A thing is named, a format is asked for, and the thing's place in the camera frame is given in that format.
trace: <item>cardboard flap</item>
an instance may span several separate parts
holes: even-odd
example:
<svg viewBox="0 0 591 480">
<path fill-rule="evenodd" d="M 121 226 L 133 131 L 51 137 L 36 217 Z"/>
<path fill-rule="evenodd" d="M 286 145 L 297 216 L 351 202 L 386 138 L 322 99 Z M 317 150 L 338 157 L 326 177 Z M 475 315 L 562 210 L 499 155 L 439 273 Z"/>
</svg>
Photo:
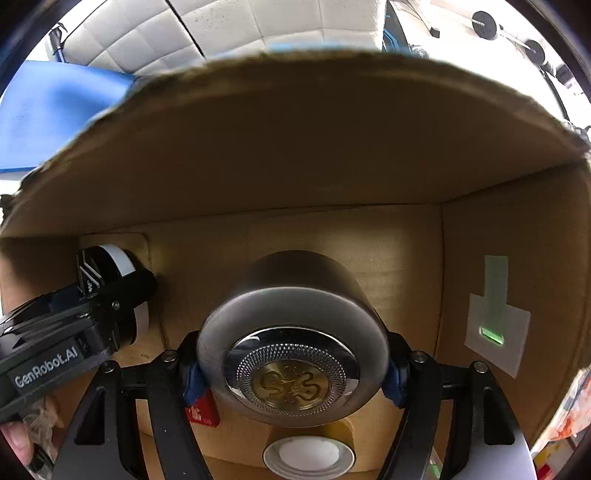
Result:
<svg viewBox="0 0 591 480">
<path fill-rule="evenodd" d="M 308 53 L 162 77 L 4 197 L 2 236 L 194 215 L 438 203 L 577 161 L 530 98 L 445 64 Z"/>
</svg>

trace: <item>white sticker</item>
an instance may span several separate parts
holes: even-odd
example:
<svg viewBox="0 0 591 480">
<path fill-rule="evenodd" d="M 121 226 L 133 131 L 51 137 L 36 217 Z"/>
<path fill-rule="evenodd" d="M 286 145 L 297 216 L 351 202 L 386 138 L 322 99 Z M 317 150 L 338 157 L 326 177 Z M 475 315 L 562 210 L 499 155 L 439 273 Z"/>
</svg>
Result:
<svg viewBox="0 0 591 480">
<path fill-rule="evenodd" d="M 483 319 L 486 318 L 487 311 L 486 299 L 471 293 L 464 345 L 516 378 L 525 349 L 531 314 L 510 305 L 504 305 L 503 308 L 504 341 L 500 345 L 482 334 Z"/>
</svg>

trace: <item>finger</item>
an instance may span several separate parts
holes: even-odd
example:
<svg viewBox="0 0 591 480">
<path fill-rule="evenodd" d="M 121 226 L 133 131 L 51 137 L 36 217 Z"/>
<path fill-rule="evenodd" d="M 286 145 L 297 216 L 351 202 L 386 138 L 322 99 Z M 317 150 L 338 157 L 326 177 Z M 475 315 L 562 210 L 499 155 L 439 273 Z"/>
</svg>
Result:
<svg viewBox="0 0 591 480">
<path fill-rule="evenodd" d="M 33 443 L 29 439 L 27 429 L 20 422 L 12 422 L 0 425 L 0 431 L 4 434 L 8 444 L 23 465 L 28 465 L 33 459 Z"/>
</svg>

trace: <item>red package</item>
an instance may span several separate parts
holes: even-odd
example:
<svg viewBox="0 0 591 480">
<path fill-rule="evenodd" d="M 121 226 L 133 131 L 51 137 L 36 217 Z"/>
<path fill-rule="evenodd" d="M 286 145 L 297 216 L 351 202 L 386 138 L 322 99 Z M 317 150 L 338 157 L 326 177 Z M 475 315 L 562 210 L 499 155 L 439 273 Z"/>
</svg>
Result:
<svg viewBox="0 0 591 480">
<path fill-rule="evenodd" d="M 191 423 L 200 423 L 209 427 L 217 427 L 220 425 L 220 415 L 217 413 L 216 402 L 213 398 L 212 391 L 198 398 L 190 408 L 185 408 L 187 418 Z"/>
</svg>

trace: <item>green tape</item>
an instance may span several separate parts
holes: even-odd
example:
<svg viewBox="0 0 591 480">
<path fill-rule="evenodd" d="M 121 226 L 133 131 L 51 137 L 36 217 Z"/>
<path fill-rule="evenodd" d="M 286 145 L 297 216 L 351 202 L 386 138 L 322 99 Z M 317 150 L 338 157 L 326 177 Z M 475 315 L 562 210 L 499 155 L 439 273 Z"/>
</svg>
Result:
<svg viewBox="0 0 591 480">
<path fill-rule="evenodd" d="M 487 340 L 503 345 L 506 331 L 506 305 L 509 292 L 509 258 L 503 255 L 484 257 L 485 317 L 480 334 Z"/>
</svg>

